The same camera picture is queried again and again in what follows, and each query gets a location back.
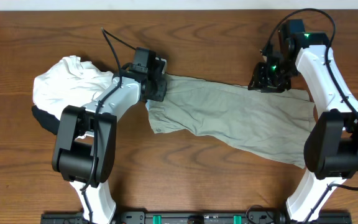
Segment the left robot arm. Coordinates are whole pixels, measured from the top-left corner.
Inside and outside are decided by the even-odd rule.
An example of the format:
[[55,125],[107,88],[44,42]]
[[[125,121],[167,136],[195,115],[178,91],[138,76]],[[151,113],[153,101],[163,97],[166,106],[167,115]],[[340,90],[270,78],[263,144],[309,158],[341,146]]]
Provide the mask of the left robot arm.
[[107,180],[114,165],[117,122],[139,101],[163,101],[166,92],[164,72],[122,70],[97,99],[62,111],[52,167],[76,190],[88,223],[111,223],[116,211]]

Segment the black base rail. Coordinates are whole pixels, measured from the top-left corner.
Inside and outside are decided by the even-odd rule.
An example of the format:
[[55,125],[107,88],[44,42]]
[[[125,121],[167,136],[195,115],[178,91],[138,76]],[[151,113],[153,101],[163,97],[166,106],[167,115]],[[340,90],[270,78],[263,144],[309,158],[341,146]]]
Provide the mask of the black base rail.
[[[83,213],[46,213],[40,217],[41,224],[88,223]],[[149,213],[130,211],[115,214],[110,223],[116,224],[294,224],[282,211],[254,205],[244,213]],[[349,212],[321,212],[311,224],[351,224]]]

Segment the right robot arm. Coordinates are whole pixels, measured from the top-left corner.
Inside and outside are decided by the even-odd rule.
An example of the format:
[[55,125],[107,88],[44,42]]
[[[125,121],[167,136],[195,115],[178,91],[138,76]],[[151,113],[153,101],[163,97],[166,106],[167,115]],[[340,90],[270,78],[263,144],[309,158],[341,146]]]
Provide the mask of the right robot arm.
[[249,83],[251,90],[281,93],[302,75],[313,97],[318,121],[303,150],[306,172],[287,199],[285,210],[248,212],[251,223],[348,223],[347,213],[323,213],[336,189],[358,172],[358,101],[335,61],[333,38],[323,32],[280,31],[280,50],[267,43]]

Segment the black garment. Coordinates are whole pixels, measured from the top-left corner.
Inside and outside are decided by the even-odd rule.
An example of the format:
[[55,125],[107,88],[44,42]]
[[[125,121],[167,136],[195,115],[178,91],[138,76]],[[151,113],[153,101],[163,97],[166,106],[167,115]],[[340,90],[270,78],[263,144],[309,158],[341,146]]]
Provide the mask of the black garment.
[[33,117],[39,122],[41,127],[57,135],[60,121],[54,115],[39,109],[36,105],[32,106],[31,110]]

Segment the khaki green shorts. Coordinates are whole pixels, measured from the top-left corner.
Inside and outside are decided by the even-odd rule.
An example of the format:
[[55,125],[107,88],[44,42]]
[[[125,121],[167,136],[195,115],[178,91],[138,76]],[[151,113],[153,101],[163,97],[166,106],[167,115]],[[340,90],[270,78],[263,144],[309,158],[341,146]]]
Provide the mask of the khaki green shorts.
[[304,143],[315,126],[305,90],[262,93],[246,86],[166,75],[162,102],[145,106],[154,133],[186,129],[265,159],[304,168]]

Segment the white crumpled garment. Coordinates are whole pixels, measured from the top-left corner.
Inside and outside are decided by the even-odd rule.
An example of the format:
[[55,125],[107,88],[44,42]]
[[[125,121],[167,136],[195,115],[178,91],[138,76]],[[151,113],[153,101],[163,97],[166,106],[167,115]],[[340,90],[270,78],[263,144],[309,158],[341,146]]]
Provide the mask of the white crumpled garment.
[[76,55],[63,57],[35,77],[33,102],[38,109],[60,119],[68,105],[81,107],[94,101],[112,83],[113,72],[102,72]]

